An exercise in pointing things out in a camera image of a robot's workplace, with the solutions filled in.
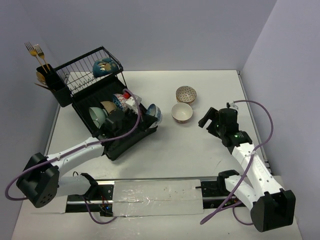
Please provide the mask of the beige black bowl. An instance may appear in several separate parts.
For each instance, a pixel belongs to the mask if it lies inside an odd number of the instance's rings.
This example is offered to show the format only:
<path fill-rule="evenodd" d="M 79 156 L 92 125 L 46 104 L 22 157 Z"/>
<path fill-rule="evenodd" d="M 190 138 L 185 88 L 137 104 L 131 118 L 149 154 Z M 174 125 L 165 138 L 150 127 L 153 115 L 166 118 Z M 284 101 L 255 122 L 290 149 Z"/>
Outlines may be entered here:
<path fill-rule="evenodd" d="M 117 109 L 117 106 L 112 101 L 102 101 L 100 102 L 100 104 L 106 110 L 107 115 L 109 115 L 112 111 Z"/>

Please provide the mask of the blue gold globe bowl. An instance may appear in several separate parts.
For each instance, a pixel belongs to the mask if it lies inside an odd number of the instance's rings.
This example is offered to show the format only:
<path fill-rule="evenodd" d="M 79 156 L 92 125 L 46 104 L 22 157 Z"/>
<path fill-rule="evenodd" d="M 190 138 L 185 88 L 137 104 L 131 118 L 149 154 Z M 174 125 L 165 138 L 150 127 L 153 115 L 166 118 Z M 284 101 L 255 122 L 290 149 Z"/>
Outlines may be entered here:
<path fill-rule="evenodd" d="M 92 74 L 95 78 L 103 77 L 119 70 L 115 61 L 109 57 L 98 59 L 92 67 Z"/>

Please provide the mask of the blue floral porcelain bowl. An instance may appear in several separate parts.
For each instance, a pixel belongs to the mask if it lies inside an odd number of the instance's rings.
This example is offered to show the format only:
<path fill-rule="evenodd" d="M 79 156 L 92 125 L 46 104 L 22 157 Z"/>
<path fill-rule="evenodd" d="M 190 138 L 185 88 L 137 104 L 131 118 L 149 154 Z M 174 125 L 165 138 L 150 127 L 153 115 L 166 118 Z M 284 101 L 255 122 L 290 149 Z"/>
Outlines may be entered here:
<path fill-rule="evenodd" d="M 162 122 L 163 115 L 161 109 L 154 103 L 148 107 L 146 114 L 157 118 L 156 122 L 154 122 L 150 128 L 155 128 Z"/>

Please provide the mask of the green celadon bowl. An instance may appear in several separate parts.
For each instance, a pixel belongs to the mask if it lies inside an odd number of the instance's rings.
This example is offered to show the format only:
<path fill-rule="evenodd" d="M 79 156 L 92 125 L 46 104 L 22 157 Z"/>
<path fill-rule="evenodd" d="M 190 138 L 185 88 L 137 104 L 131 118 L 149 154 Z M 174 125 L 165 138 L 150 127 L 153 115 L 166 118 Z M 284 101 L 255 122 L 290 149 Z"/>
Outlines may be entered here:
<path fill-rule="evenodd" d="M 108 117 L 108 112 L 105 109 L 99 108 L 99 107 L 90 107 L 88 109 L 89 115 L 91 120 L 93 121 L 94 125 L 100 129 L 101 126 L 106 121 L 106 118 Z"/>

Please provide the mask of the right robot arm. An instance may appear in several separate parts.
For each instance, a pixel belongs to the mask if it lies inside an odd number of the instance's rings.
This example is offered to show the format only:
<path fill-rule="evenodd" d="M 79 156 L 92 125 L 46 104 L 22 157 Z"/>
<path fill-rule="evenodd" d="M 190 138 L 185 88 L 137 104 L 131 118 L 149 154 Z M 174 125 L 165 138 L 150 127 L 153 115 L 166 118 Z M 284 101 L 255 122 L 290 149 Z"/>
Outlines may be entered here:
<path fill-rule="evenodd" d="M 230 154 L 243 168 L 243 175 L 235 170 L 220 172 L 217 190 L 223 195 L 237 197 L 247 207 L 254 227 L 266 232 L 286 226 L 294 221 L 296 197 L 277 182 L 257 154 L 253 141 L 239 129 L 238 111 L 227 107 L 211 107 L 199 120 L 203 128 L 211 121 L 207 131 L 219 138 Z"/>

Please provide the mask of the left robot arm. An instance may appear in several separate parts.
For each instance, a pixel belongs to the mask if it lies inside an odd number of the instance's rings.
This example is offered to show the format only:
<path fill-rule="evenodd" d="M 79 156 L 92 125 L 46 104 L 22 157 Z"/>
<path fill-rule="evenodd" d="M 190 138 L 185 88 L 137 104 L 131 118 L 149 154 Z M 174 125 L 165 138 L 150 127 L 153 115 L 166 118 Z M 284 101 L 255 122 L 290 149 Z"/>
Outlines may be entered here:
<path fill-rule="evenodd" d="M 44 156 L 34 154 L 25 166 L 16 186 L 35 208 L 42 208 L 55 197 L 79 195 L 86 200 L 93 199 L 99 192 L 97 181 L 88 173 L 67 177 L 65 174 L 94 158 L 107 156 L 115 161 L 130 147 L 154 133 L 162 121 L 161 113 L 124 113 L 115 110 L 109 115 L 109 130 L 98 134 L 65 151 Z"/>

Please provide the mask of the white floral bowl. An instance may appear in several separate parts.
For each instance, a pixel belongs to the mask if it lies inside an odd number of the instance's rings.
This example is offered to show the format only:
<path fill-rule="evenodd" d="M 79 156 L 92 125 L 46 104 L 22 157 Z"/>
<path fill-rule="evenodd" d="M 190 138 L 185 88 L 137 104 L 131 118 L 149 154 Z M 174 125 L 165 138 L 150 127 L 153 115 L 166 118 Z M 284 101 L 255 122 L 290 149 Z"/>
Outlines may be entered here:
<path fill-rule="evenodd" d="M 193 116 L 193 109 L 184 102 L 175 104 L 171 109 L 172 118 L 180 124 L 187 123 Z"/>

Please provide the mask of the patterned brown white bowl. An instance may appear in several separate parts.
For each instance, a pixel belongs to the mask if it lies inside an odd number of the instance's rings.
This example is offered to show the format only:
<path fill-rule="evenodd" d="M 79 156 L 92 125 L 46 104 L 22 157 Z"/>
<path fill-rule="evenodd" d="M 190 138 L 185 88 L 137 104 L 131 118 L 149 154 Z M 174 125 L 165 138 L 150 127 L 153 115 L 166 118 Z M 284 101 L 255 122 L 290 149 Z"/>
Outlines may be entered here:
<path fill-rule="evenodd" d="M 197 98 L 197 92 L 191 86 L 180 86 L 176 92 L 175 97 L 178 103 L 192 104 Z"/>

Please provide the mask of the blue triangle pattern bowl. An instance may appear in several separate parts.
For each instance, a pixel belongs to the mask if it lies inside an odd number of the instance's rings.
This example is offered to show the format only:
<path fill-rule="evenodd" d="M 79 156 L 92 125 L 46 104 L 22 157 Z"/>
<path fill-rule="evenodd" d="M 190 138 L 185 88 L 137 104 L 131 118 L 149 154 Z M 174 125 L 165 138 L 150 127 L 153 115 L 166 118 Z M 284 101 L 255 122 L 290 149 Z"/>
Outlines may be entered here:
<path fill-rule="evenodd" d="M 128 110 L 128 106 L 126 104 L 127 99 L 124 97 L 123 94 L 115 93 L 112 96 L 112 101 L 115 104 L 115 106 L 122 110 L 123 112 L 126 112 Z"/>

